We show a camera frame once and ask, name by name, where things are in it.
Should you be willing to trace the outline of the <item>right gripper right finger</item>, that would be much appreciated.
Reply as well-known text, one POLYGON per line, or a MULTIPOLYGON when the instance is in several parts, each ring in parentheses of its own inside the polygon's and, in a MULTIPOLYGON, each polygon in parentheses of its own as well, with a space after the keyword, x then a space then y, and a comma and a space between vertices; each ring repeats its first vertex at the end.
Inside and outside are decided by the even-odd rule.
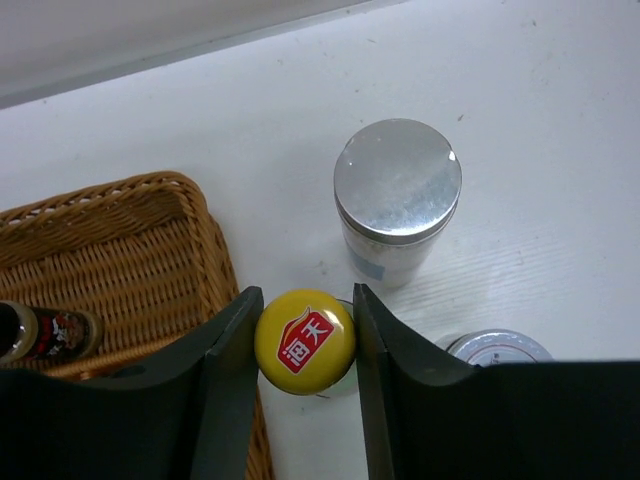
POLYGON ((373 479, 635 479, 635 361, 473 366, 353 290, 373 479))

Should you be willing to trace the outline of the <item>white-lid red-label jar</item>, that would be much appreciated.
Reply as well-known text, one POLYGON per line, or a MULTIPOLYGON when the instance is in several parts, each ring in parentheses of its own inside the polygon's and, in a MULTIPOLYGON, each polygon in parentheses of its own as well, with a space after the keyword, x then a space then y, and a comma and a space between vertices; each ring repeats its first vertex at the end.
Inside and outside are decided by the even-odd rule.
POLYGON ((453 357, 481 367, 502 363, 545 363, 553 360, 540 343, 508 329, 449 334, 441 337, 435 344, 453 357))

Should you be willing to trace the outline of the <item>small dark-lid pepper shaker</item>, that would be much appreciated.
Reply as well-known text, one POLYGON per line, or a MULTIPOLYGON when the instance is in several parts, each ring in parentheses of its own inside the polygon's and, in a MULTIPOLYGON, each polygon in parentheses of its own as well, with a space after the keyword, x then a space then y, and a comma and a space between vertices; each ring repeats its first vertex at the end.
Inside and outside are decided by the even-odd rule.
POLYGON ((2 365, 84 358, 96 351, 103 334, 103 321, 88 312, 1 301, 2 365))

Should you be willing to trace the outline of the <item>tall silver-lid bead jar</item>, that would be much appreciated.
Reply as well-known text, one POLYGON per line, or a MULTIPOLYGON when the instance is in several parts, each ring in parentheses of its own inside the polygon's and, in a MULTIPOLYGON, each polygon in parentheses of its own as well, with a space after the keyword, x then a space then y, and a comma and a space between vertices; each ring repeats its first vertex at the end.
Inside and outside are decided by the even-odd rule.
POLYGON ((355 269, 399 288, 418 273, 452 219, 462 169, 450 142, 412 119, 386 119, 355 133, 339 155, 334 199, 355 269))

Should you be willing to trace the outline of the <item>yellow-cap brown sauce bottle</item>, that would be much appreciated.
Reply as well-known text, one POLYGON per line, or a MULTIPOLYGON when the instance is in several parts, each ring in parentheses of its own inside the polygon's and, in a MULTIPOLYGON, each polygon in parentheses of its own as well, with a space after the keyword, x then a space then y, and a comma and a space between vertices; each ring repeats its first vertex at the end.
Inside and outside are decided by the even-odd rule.
POLYGON ((298 396, 331 398, 355 384, 352 303, 316 289, 295 289, 262 312, 254 352, 264 377, 298 396))

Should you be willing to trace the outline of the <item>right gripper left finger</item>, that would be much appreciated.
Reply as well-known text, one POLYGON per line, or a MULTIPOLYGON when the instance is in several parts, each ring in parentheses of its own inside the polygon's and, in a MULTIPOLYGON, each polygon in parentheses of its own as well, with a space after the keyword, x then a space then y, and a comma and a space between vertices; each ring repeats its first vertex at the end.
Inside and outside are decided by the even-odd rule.
POLYGON ((241 479, 257 392, 258 287, 107 377, 1 374, 5 479, 241 479))

